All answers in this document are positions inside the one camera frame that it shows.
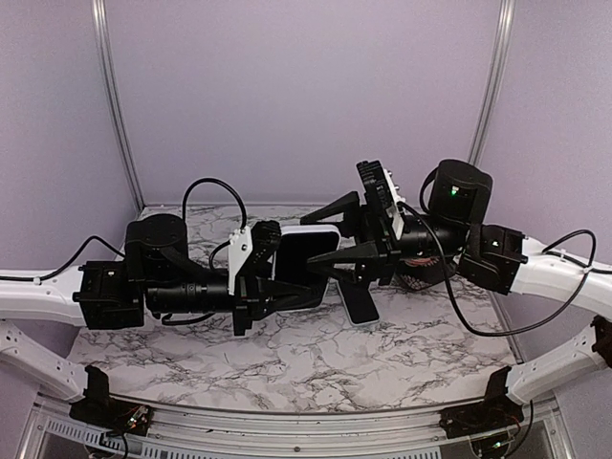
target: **black cylindrical motor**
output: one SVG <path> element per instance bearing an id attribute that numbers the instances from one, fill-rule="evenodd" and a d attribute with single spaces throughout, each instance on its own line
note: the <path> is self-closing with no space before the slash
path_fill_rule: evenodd
<path id="1" fill-rule="evenodd" d="M 147 287 L 145 296 L 149 310 L 160 314 L 231 312 L 234 305 L 233 296 L 228 294 L 228 280 L 221 276 L 206 284 L 182 282 Z"/>
<path id="2" fill-rule="evenodd" d="M 227 277 L 189 259 L 186 224 L 176 215 L 157 214 L 130 223 L 125 260 L 129 281 L 142 286 L 152 313 L 231 311 Z"/>
<path id="3" fill-rule="evenodd" d="M 435 231 L 446 255 L 453 256 L 464 246 L 468 233 L 467 229 L 451 225 L 440 225 L 436 219 L 428 215 L 424 215 L 423 219 Z M 402 251 L 402 259 L 426 258 L 439 255 L 433 238 L 415 217 L 405 217 L 404 233 L 400 238 L 399 246 Z"/>

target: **purple wall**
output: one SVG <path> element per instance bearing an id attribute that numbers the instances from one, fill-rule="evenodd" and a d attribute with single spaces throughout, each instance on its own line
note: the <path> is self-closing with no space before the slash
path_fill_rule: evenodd
<path id="1" fill-rule="evenodd" d="M 499 2 L 108 2 L 143 192 L 180 202 L 212 175 L 251 202 L 326 202 L 380 158 L 414 199 L 467 158 Z M 194 201 L 229 201 L 202 187 Z"/>
<path id="2" fill-rule="evenodd" d="M 508 67 L 492 118 L 483 169 L 495 185 L 488 221 L 543 241 L 589 228 L 598 259 L 612 262 L 612 4 L 603 0 L 518 2 Z M 567 248 L 586 255 L 588 239 Z M 559 306 L 511 295 L 513 326 Z M 570 310 L 522 336 L 528 357 L 555 347 L 592 314 Z M 557 391 L 577 457 L 610 457 L 610 372 Z"/>
<path id="3" fill-rule="evenodd" d="M 2 2 L 0 43 L 0 269 L 55 268 L 92 233 L 119 244 L 135 209 L 103 93 L 90 3 Z M 107 252 L 92 247 L 83 258 L 101 256 Z M 75 335 L 49 323 L 23 329 L 64 355 Z M 0 368 L 0 457 L 14 457 L 36 390 Z"/>

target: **white marble table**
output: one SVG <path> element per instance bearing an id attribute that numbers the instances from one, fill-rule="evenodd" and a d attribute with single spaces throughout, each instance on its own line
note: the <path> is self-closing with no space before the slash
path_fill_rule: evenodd
<path id="1" fill-rule="evenodd" d="M 311 208 L 252 207 L 250 221 L 295 224 Z M 142 217 L 177 208 L 147 208 Z M 190 253 L 208 253 L 239 218 L 234 207 L 191 208 Z M 453 281 L 460 306 L 483 330 L 500 329 L 488 295 Z M 494 370 L 515 360 L 505 339 L 469 334 L 442 286 L 418 294 L 372 288 L 381 321 L 353 327 L 335 286 L 315 310 L 276 314 L 233 336 L 230 315 L 164 327 L 81 330 L 70 359 L 106 371 L 116 394 L 239 410 L 334 412 L 460 401 L 484 394 Z"/>

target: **black bracket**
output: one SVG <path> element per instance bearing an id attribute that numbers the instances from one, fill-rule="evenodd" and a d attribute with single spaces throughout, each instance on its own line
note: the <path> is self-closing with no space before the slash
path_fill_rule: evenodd
<path id="1" fill-rule="evenodd" d="M 612 368 L 612 323 L 601 316 L 595 317 L 592 327 L 595 327 L 595 344 L 593 352 L 603 357 L 605 362 Z"/>
<path id="2" fill-rule="evenodd" d="M 497 225 L 473 224 L 457 272 L 472 284 L 507 295 L 521 264 L 525 235 Z"/>
<path id="3" fill-rule="evenodd" d="M 525 420 L 523 409 L 506 395 L 506 380 L 511 367 L 494 372 L 489 378 L 482 402 L 445 408 L 440 412 L 440 427 L 449 439 L 496 430 Z"/>
<path id="4" fill-rule="evenodd" d="M 146 436 L 152 417 L 152 409 L 145 404 L 117 400 L 110 396 L 108 375 L 95 366 L 85 367 L 87 388 L 85 398 L 70 407 L 70 417 L 83 423 L 117 431 L 127 431 L 131 418 L 142 409 L 139 421 L 129 428 L 129 433 Z"/>

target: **electrical wire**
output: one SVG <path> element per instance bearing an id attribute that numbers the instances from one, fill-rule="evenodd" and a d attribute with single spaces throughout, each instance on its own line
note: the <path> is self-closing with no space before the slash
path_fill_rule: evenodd
<path id="1" fill-rule="evenodd" d="M 519 440 L 519 442 L 516 444 L 514 449 L 504 456 L 506 459 L 516 454 L 516 452 L 525 444 L 525 441 L 527 440 L 529 433 L 532 431 L 532 427 L 534 426 L 534 401 L 533 400 L 529 402 L 529 409 L 531 409 L 532 414 L 531 414 L 531 417 L 529 418 L 529 425 L 527 426 L 527 430 L 525 430 L 525 435 L 523 435 L 523 438 Z"/>
<path id="2" fill-rule="evenodd" d="M 433 241 L 434 241 L 434 243 L 436 245 L 436 249 L 437 249 L 438 253 L 440 254 L 440 258 L 441 258 L 440 261 L 442 262 L 442 271 L 443 271 L 443 275 L 444 275 L 444 283 L 445 283 L 445 286 L 447 287 L 448 299 L 450 300 L 450 304 L 452 306 L 452 309 L 454 310 L 455 314 L 457 315 L 457 317 L 459 318 L 459 320 L 461 321 L 463 326 L 466 327 L 469 332 L 473 333 L 476 336 L 486 337 L 486 338 L 505 338 L 505 337 L 511 337 L 513 335 L 518 335 L 518 334 L 521 334 L 521 333 L 531 332 L 532 330 L 535 330 L 536 328 L 539 328 L 539 327 L 549 323 L 550 321 L 554 320 L 559 315 L 561 315 L 570 306 L 572 301 L 574 301 L 576 296 L 578 296 L 578 294 L 582 290 L 582 287 L 586 283 L 586 279 L 587 279 L 587 277 L 589 275 L 588 271 L 584 274 L 584 276 L 582 277 L 582 280 L 580 281 L 580 284 L 574 290 L 574 292 L 571 294 L 569 299 L 567 301 L 565 301 L 565 303 L 563 303 L 563 305 L 560 308 L 558 308 L 554 313 L 552 313 L 550 316 L 544 318 L 540 322 L 534 323 L 532 325 L 528 325 L 526 327 L 518 328 L 516 330 L 509 330 L 509 331 L 504 331 L 504 332 L 483 332 L 483 331 L 477 330 L 477 329 L 473 328 L 470 325 L 470 323 L 466 320 L 465 316 L 463 315 L 463 313 L 461 311 L 461 308 L 457 304 L 457 300 L 456 300 L 454 292 L 452 290 L 452 286 L 450 285 L 450 277 L 448 275 L 448 263 L 447 263 L 447 260 L 446 260 L 444 249 L 442 248 L 442 244 L 440 243 L 440 239 L 438 239 L 438 236 L 436 235 L 435 231 L 429 226 L 429 224 L 423 218 L 423 216 L 421 214 L 419 214 L 419 212 L 417 212 L 414 208 L 412 208 L 408 204 L 402 203 L 402 202 L 398 203 L 398 206 L 400 208 L 403 208 L 404 210 L 407 210 L 412 215 L 414 215 L 414 217 L 416 217 L 417 220 L 419 220 L 419 222 L 421 222 L 421 224 L 425 227 L 426 231 L 429 233 L 429 235 L 433 239 Z M 587 235 L 591 236 L 592 245 L 591 245 L 591 254 L 589 256 L 589 263 L 588 263 L 588 266 L 590 267 L 593 264 L 593 260 L 595 259 L 595 250 L 596 250 L 596 247 L 597 247 L 597 239 L 596 239 L 595 234 L 593 233 L 593 231 L 590 231 L 589 229 L 580 229 L 578 231 L 574 231 L 574 232 L 572 232 L 570 234 L 567 234 L 566 236 L 561 237 L 560 239 L 555 241 L 553 244 L 548 246 L 544 251 L 552 249 L 552 248 L 556 247 L 557 245 L 567 241 L 568 239 L 570 239 L 572 237 L 575 237 L 575 236 L 578 236 L 580 234 L 587 234 Z"/>
<path id="3" fill-rule="evenodd" d="M 571 255 L 566 255 L 565 253 L 559 253 L 558 251 L 547 251 L 546 252 L 547 255 L 552 255 L 552 256 L 556 256 L 558 258 L 561 258 L 562 260 L 567 260 L 571 263 L 574 263 L 575 265 L 581 267 L 581 268 L 587 268 L 588 266 L 586 265 L 586 263 L 582 263 L 580 260 L 577 260 L 576 258 L 574 258 Z M 591 270 L 591 273 L 594 274 L 612 274 L 612 271 L 609 270 L 599 270 L 597 268 L 593 268 Z"/>
<path id="4" fill-rule="evenodd" d="M 211 271 L 216 272 L 217 269 L 214 267 L 214 257 L 217 256 L 217 253 L 219 253 L 221 250 L 223 250 L 225 247 L 227 247 L 230 244 L 230 241 L 226 241 L 223 244 L 218 245 L 214 251 L 212 251 L 210 253 L 210 255 L 208 256 L 208 267 L 210 268 Z"/>
<path id="5" fill-rule="evenodd" d="M 127 438 L 125 437 L 125 432 L 123 432 L 122 430 L 111 430 L 111 432 L 107 433 L 106 436 L 108 437 L 121 437 L 121 439 L 123 440 L 123 456 L 121 457 L 121 459 L 127 459 L 128 456 L 130 455 L 130 448 L 129 445 L 127 444 Z"/>
<path id="6" fill-rule="evenodd" d="M 230 185 L 226 184 L 223 180 L 215 179 L 214 177 L 205 177 L 203 179 L 198 179 L 195 182 L 193 182 L 189 186 L 189 188 L 186 190 L 185 195 L 183 195 L 183 205 L 182 205 L 183 221 L 186 220 L 187 201 L 189 199 L 189 194 L 191 194 L 191 191 L 193 191 L 193 188 L 201 184 L 216 184 L 218 186 L 225 188 L 227 191 L 229 191 L 229 194 L 233 196 L 233 198 L 236 200 L 236 203 L 240 207 L 240 214 L 242 216 L 242 223 L 240 224 L 240 228 L 242 229 L 247 225 L 247 208 L 245 207 L 245 203 L 242 201 L 242 198 L 240 197 L 238 192 L 235 189 L 233 189 Z"/>
<path id="7" fill-rule="evenodd" d="M 424 213 L 429 213 L 429 208 L 427 207 L 427 204 L 425 204 L 425 191 L 427 187 L 433 183 L 433 180 L 436 178 L 437 173 L 438 173 L 437 167 L 433 169 L 431 172 L 429 172 L 429 175 L 427 175 L 427 177 L 425 178 L 425 181 L 421 185 L 421 191 L 419 191 L 419 206 L 421 206 L 421 209 L 423 210 Z"/>
<path id="8" fill-rule="evenodd" d="M 229 184 L 225 183 L 223 180 L 215 179 L 214 177 L 205 177 L 203 179 L 196 180 L 186 190 L 185 195 L 183 196 L 183 205 L 182 205 L 183 221 L 186 221 L 187 201 L 189 199 L 189 194 L 191 194 L 191 191 L 193 191 L 193 188 L 201 184 L 215 184 L 229 191 L 231 196 L 233 196 L 233 198 L 236 200 L 236 203 L 240 207 L 240 215 L 241 215 L 240 229 L 243 229 L 247 225 L 247 219 L 248 219 L 247 208 L 245 207 L 245 203 L 242 201 L 242 198 L 240 197 L 238 192 L 235 189 L 233 189 Z M 214 257 L 217 255 L 219 251 L 227 247 L 229 244 L 230 244 L 230 241 L 226 241 L 223 244 L 220 244 L 219 246 L 217 246 L 210 253 L 210 255 L 208 256 L 208 266 L 210 267 L 211 271 L 213 272 L 217 271 L 217 269 L 214 267 Z"/>
<path id="9" fill-rule="evenodd" d="M 45 281 L 45 280 L 49 280 L 49 279 L 51 279 L 53 277 L 56 277 L 57 275 L 59 275 L 59 274 L 63 273 L 64 271 L 66 271 L 68 268 L 70 268 L 72 266 L 72 264 L 75 262 L 75 260 L 78 258 L 78 256 L 82 254 L 82 252 L 85 250 L 85 248 L 92 241 L 98 241 L 98 242 L 100 242 L 100 244 L 102 244 L 104 247 L 106 247 L 106 249 L 108 249 L 109 251 L 112 251 L 113 253 L 115 253 L 118 256 L 125 257 L 125 254 L 123 254 L 120 251 L 118 251 L 117 249 L 115 249 L 113 246 L 111 246 L 108 242 L 106 242 L 101 237 L 95 236 L 95 235 L 94 236 L 89 236 L 85 240 L 85 242 L 83 242 L 81 244 L 81 246 L 78 248 L 78 250 L 75 252 L 75 254 L 73 256 L 71 256 L 70 259 L 66 263 L 64 263 L 62 266 L 57 268 L 52 273 L 41 275 L 38 278 L 41 281 Z M 10 275 L 0 275 L 0 281 L 2 281 L 2 280 L 9 281 L 9 282 L 34 282 L 34 277 L 14 277 L 14 276 L 10 276 Z"/>
<path id="10" fill-rule="evenodd" d="M 166 314 L 162 317 L 162 325 L 167 326 L 177 326 L 177 325 L 193 325 L 195 323 L 204 322 L 205 320 L 214 316 L 214 313 L 204 314 L 203 316 L 199 316 L 196 318 L 187 318 L 185 320 L 170 320 L 172 318 L 171 314 Z"/>
<path id="11" fill-rule="evenodd" d="M 520 423 L 518 422 L 518 420 L 516 420 L 516 426 L 517 426 L 517 431 L 516 431 L 516 433 L 513 434 L 512 437 L 509 437 L 508 440 L 504 440 L 503 442 L 496 443 L 495 445 L 493 445 L 492 448 L 485 449 L 484 451 L 481 450 L 480 451 L 480 456 L 482 456 L 482 457 L 485 457 L 485 456 L 489 457 L 489 456 L 487 456 L 487 454 L 489 454 L 491 452 L 494 452 L 494 451 L 498 451 L 500 448 L 503 448 L 505 446 L 508 446 L 508 449 L 510 449 L 510 445 L 516 440 L 516 437 L 518 436 L 518 434 L 520 433 L 520 430 L 522 428 Z"/>

